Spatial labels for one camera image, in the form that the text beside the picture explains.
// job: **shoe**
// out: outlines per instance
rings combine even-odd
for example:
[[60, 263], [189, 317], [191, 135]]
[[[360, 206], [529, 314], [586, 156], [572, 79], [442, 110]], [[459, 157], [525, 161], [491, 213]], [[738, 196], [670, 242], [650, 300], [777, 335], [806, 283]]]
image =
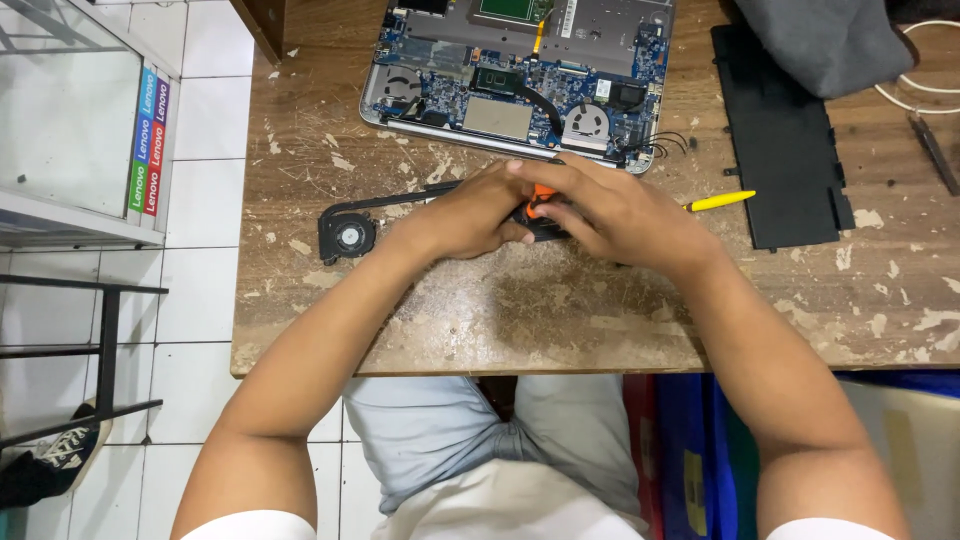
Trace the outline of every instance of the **shoe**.
[[[94, 399], [82, 403], [70, 419], [92, 416], [95, 403]], [[113, 421], [105, 420], [64, 431], [53, 444], [38, 445], [35, 453], [20, 455], [0, 471], [0, 509], [30, 506], [76, 489], [112, 428]]]

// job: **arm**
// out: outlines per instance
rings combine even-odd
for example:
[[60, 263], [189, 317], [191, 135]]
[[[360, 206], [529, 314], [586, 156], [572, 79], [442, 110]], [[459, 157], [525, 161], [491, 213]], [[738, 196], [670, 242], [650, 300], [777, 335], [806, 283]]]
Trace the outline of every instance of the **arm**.
[[508, 240], [501, 223], [526, 184], [501, 162], [411, 213], [257, 361], [207, 437], [183, 491], [171, 538], [216, 518], [283, 510], [317, 524], [306, 437], [347, 380], [403, 292], [437, 258], [472, 258]]
[[652, 268], [678, 287], [717, 380], [760, 450], [760, 537], [796, 519], [829, 517], [908, 538], [897, 495], [840, 385], [719, 238], [633, 176], [558, 157], [567, 166], [510, 161], [507, 168], [577, 205], [537, 211], [592, 255]]

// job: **man's right hand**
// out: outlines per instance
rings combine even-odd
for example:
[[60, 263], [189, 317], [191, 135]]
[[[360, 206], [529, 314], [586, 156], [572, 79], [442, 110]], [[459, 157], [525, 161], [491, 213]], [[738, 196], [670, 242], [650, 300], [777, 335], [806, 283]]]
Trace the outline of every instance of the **man's right hand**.
[[594, 257], [651, 268], [677, 284], [726, 257], [719, 238], [662, 191], [576, 154], [556, 158], [566, 165], [512, 160], [507, 170], [572, 201], [576, 208], [546, 203], [535, 213], [556, 221]]

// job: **light blue jeans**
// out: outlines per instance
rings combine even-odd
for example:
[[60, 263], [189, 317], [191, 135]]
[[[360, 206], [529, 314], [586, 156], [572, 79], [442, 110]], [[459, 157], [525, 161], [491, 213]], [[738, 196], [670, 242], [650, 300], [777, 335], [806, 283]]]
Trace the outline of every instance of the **light blue jeans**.
[[549, 465], [614, 510], [639, 516], [619, 375], [518, 378], [501, 422], [464, 377], [353, 379], [344, 404], [380, 480], [380, 512], [500, 458]]

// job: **wooden desk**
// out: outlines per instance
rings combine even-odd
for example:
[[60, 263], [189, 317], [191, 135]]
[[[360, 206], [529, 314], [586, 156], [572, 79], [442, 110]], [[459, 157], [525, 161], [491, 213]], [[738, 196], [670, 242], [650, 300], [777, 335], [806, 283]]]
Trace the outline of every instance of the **wooden desk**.
[[[334, 204], [463, 178], [497, 156], [365, 126], [357, 111], [382, 0], [304, 0], [287, 8], [275, 69], [254, 63], [233, 328], [235, 376], [356, 259], [324, 267], [317, 216]], [[684, 0], [670, 48], [661, 128], [697, 148], [658, 160], [643, 180], [678, 201], [738, 189], [709, 28], [715, 2]], [[948, 29], [917, 33], [918, 79], [960, 86]], [[740, 205], [699, 218], [743, 272], [835, 368], [960, 365], [960, 200], [951, 199], [904, 112], [867, 90], [828, 111], [859, 223], [833, 244], [751, 248]], [[960, 115], [928, 121], [952, 162]], [[386, 209], [386, 228], [410, 210]], [[587, 258], [572, 242], [507, 246], [443, 261], [404, 298], [358, 374], [679, 372], [706, 357], [666, 280]]]

